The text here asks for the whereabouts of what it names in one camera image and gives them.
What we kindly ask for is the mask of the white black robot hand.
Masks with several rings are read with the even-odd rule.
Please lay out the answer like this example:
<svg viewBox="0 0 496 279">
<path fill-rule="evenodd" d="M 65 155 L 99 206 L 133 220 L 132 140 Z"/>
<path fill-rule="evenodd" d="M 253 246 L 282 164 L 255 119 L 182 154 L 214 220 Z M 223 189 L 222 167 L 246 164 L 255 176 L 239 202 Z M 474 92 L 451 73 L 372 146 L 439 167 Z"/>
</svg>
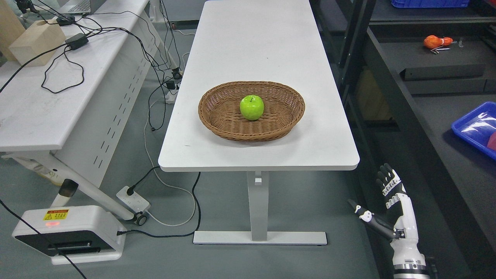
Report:
<svg viewBox="0 0 496 279">
<path fill-rule="evenodd" d="M 348 203 L 361 221 L 389 241 L 394 251 L 392 265 L 425 265 L 425 256 L 418 250 L 418 228 L 411 198 L 402 179 L 388 164 L 380 166 L 377 184 L 382 189 L 387 219 L 375 215 L 367 208 L 349 199 Z"/>
</svg>

